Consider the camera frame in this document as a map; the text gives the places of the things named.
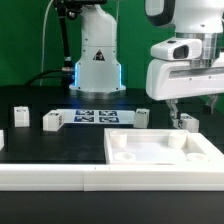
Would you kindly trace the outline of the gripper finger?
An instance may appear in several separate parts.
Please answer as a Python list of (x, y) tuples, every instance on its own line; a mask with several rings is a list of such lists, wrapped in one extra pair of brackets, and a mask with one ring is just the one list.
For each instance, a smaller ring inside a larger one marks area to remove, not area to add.
[(178, 109), (177, 109), (177, 99), (168, 99), (166, 101), (166, 104), (170, 110), (170, 117), (172, 119), (177, 119), (178, 118)]
[(213, 113), (214, 108), (215, 108), (217, 102), (218, 102), (218, 95), (217, 94), (209, 95), (209, 99), (206, 102), (206, 112), (208, 114), (212, 114)]

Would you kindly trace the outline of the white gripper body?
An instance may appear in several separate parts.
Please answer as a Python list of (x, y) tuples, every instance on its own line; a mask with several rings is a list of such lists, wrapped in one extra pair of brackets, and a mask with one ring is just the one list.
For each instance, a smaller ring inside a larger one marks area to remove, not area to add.
[(154, 59), (148, 67), (146, 92), (154, 100), (168, 100), (224, 92), (224, 59), (210, 68), (190, 67), (189, 61)]

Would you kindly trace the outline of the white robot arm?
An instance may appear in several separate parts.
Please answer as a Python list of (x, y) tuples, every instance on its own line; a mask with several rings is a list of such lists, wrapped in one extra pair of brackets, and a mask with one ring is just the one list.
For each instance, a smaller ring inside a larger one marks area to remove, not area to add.
[[(224, 92), (224, 0), (144, 0), (145, 15), (156, 27), (172, 27), (175, 36), (153, 45), (146, 77), (146, 93), (171, 106), (177, 119), (179, 98), (208, 95), (211, 110)], [(98, 3), (81, 7), (82, 53), (75, 64), (74, 93), (87, 97), (123, 91), (117, 61), (117, 22)]]

